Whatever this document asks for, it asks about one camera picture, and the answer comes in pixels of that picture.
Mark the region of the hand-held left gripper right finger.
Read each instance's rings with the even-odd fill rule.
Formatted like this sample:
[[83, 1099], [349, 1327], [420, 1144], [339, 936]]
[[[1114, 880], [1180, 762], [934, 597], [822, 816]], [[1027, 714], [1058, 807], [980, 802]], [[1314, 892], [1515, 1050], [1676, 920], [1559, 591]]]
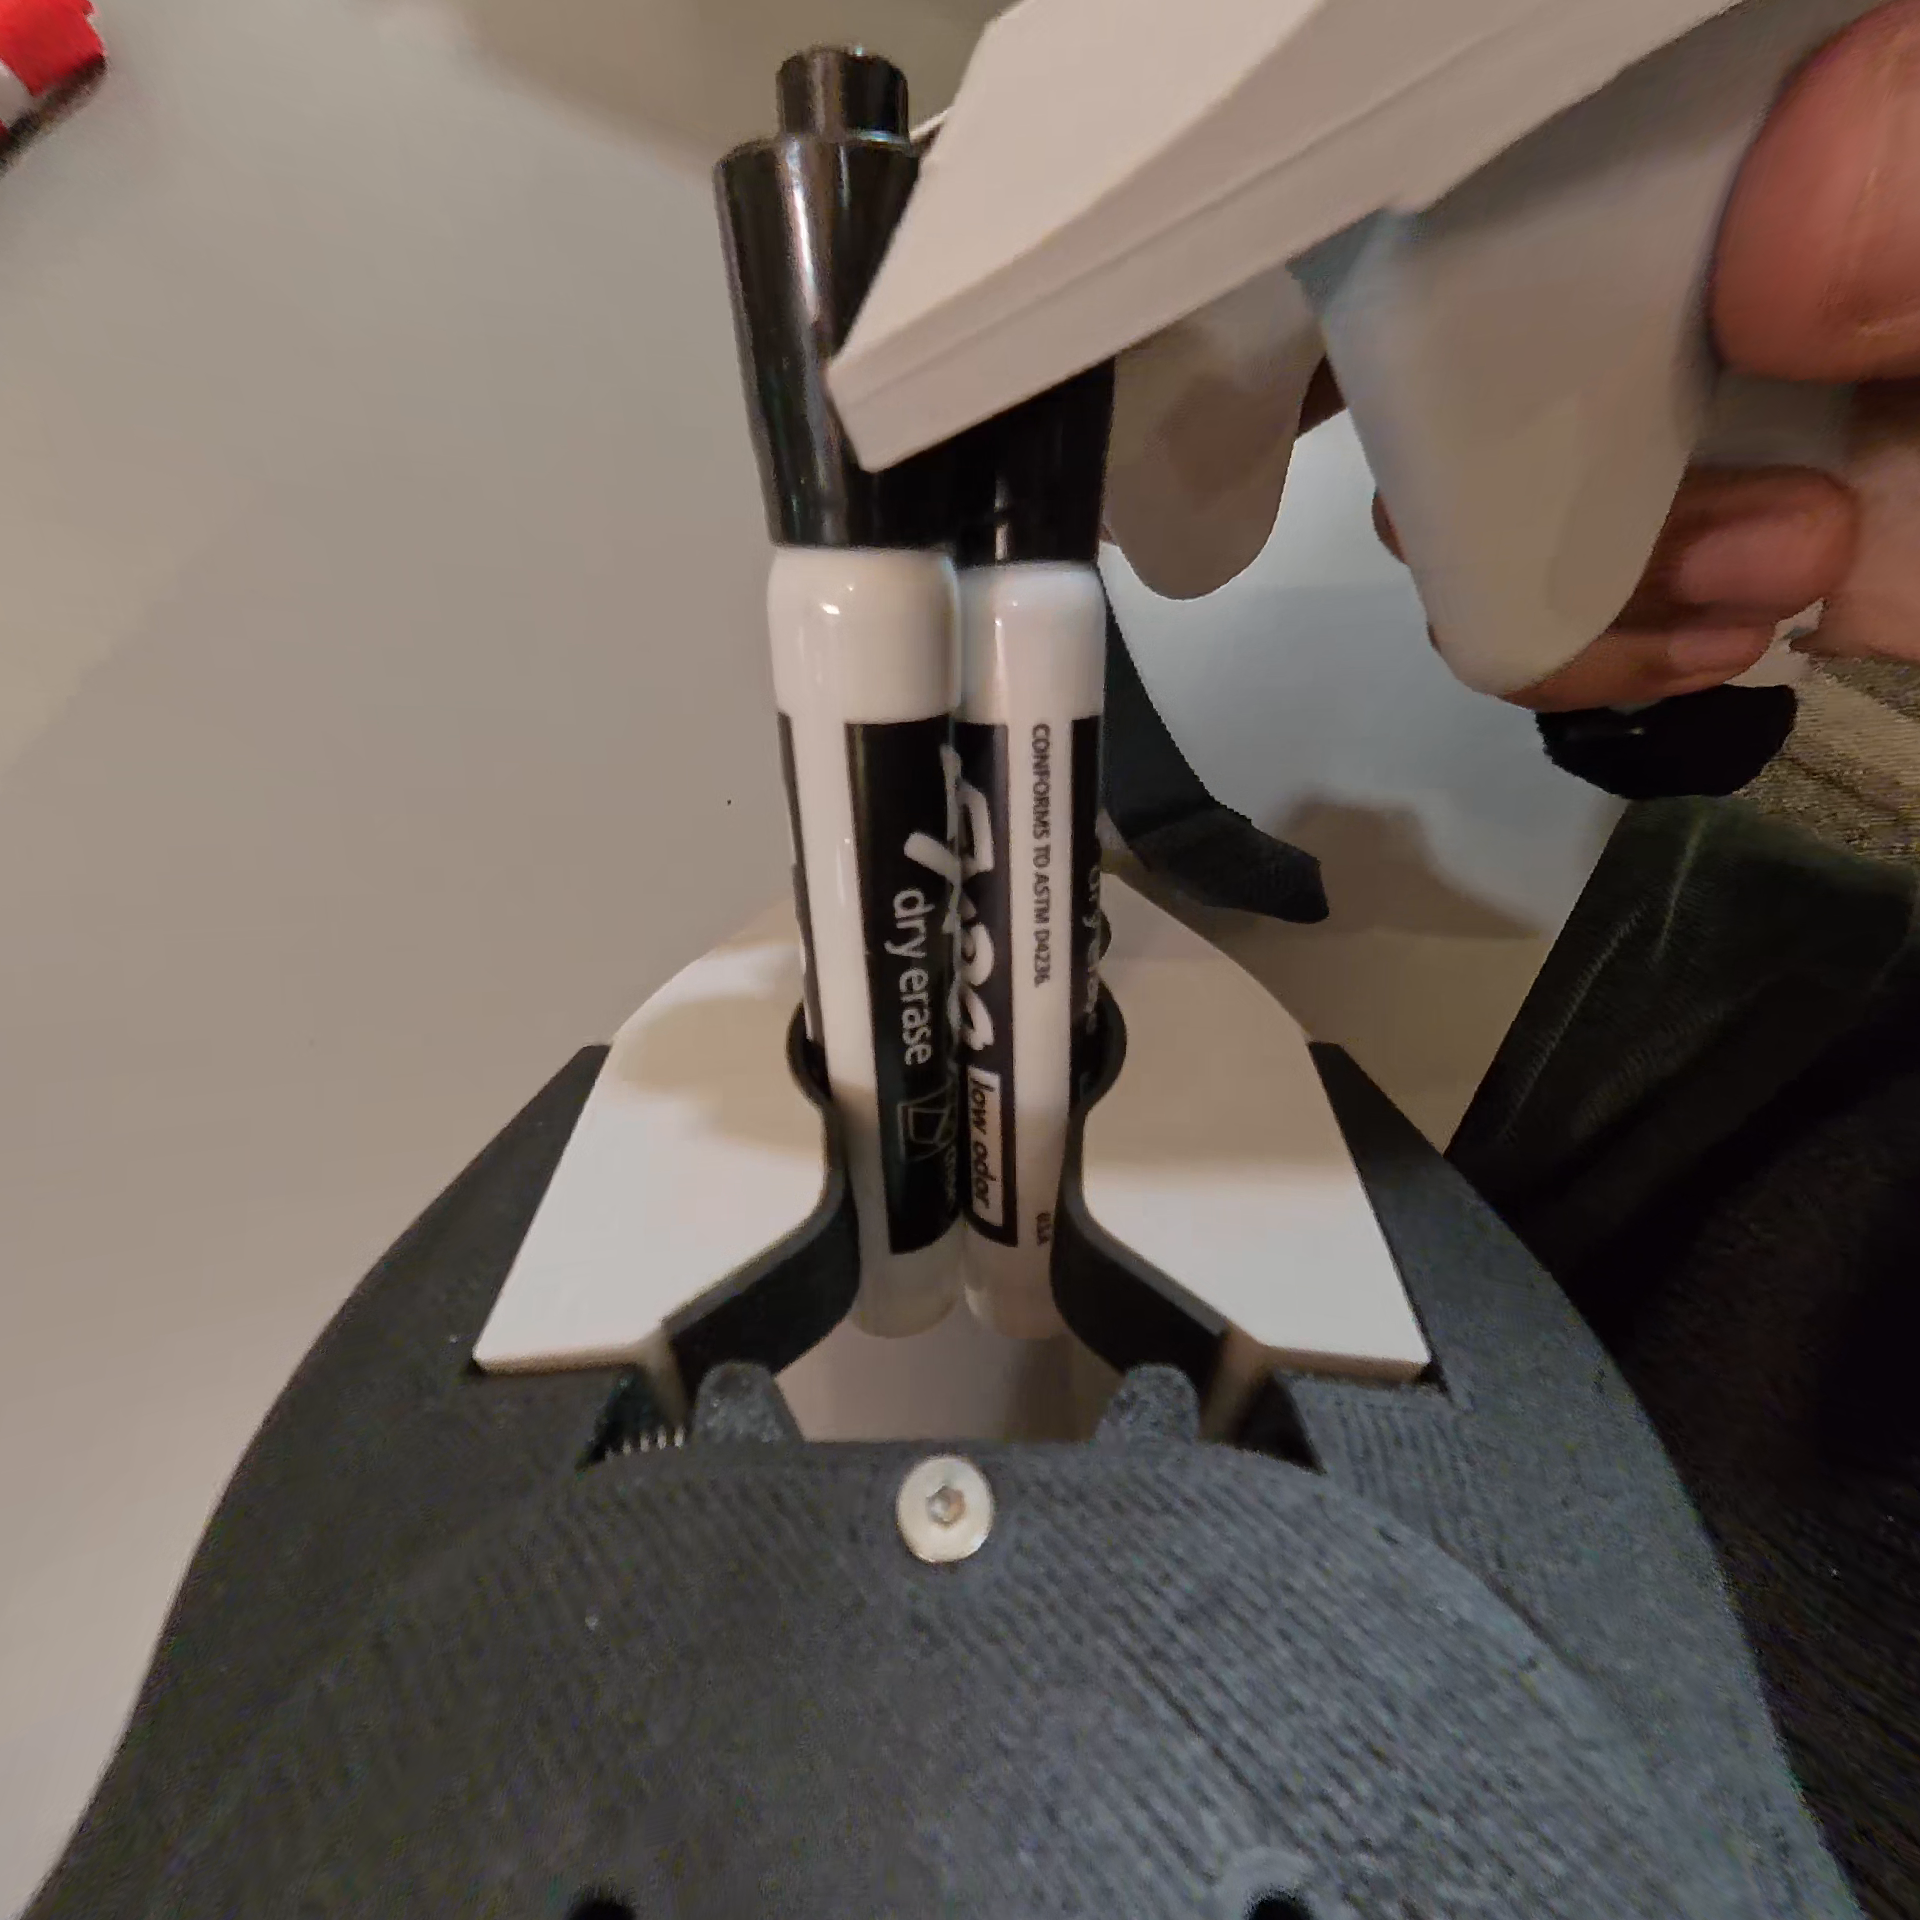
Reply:
[[1072, 1116], [1051, 1294], [1110, 1368], [1166, 1365], [1204, 1427], [1270, 1375], [1413, 1384], [1430, 1367], [1308, 1037], [1186, 928], [1117, 928]]

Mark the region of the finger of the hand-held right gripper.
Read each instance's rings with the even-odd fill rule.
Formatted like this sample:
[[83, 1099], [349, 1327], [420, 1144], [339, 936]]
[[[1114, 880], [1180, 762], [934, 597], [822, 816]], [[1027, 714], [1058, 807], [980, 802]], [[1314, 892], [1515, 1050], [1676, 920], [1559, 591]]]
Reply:
[[1019, 5], [832, 362], [872, 471], [1117, 357], [1107, 524], [1192, 598], [1279, 511], [1327, 347], [1291, 261], [1418, 213], [1742, 5]]

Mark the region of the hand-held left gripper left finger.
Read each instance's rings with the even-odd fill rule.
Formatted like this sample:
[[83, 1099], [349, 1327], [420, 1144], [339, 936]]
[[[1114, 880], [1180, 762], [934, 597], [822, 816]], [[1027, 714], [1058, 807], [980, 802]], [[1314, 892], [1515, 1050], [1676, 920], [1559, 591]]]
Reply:
[[638, 1371], [684, 1418], [730, 1360], [780, 1374], [858, 1295], [837, 1118], [802, 1061], [800, 960], [699, 960], [615, 1034], [474, 1362]]

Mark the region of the black dry erase marker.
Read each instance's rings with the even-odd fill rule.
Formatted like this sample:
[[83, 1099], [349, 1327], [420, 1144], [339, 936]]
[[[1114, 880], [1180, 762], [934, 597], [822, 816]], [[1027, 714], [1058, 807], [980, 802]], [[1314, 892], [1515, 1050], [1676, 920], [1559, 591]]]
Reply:
[[[910, 136], [904, 76], [861, 47], [791, 55], [775, 99], [775, 132], [851, 125]], [[1098, 1020], [1109, 629], [1098, 509], [1110, 416], [1114, 370], [1092, 367], [950, 445], [864, 468], [944, 471], [957, 639], [956, 1295], [1006, 1338], [1054, 1338], [1062, 1325], [1051, 1238]]]
[[765, 620], [806, 1037], [847, 1157], [855, 1322], [877, 1338], [938, 1325], [957, 1294], [956, 574], [944, 471], [864, 471], [826, 373], [917, 171], [904, 132], [789, 125], [714, 173], [775, 543]]

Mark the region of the red dry erase marker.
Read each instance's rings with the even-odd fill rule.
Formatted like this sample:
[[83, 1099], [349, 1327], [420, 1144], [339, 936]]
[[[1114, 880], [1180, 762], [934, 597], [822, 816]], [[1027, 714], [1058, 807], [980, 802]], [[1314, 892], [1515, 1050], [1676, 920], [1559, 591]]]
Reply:
[[91, 2], [3, 2], [3, 140], [35, 127], [106, 62]]

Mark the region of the person's right hand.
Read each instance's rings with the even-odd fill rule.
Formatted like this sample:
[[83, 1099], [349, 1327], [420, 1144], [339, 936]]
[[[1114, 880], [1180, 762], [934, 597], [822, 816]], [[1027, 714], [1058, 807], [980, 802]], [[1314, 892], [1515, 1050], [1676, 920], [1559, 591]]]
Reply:
[[1620, 615], [1500, 699], [1648, 703], [1733, 680], [1813, 604], [1813, 650], [1916, 662], [1916, 74], [1916, 5], [1742, 5], [1507, 150], [1742, 150], [1712, 347], [1733, 374], [1836, 387], [1848, 406], [1838, 476], [1692, 463]]

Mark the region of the person's torso in black sweater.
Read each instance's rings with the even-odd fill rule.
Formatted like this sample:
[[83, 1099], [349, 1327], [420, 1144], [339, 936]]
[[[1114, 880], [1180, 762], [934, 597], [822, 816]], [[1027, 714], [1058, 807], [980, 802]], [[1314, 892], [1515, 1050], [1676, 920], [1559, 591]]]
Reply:
[[1916, 866], [1632, 807], [1451, 1160], [1661, 1434], [1861, 1906], [1916, 1916]]

